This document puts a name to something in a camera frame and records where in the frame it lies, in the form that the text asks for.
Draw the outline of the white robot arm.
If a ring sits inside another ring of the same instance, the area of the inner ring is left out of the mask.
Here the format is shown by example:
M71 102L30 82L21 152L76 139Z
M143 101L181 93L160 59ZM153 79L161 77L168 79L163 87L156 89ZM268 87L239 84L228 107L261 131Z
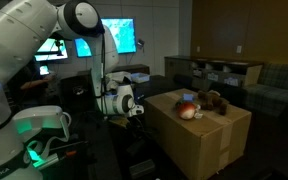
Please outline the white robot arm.
M105 116L142 114L132 87L106 90L105 75L118 64L112 33L87 0L70 0L56 7L47 0L12 0L0 9L0 180L43 180L40 170L54 160L54 140L70 138L71 117L56 105L37 106L16 114L4 87L52 35L84 39L93 55L91 78L97 107Z

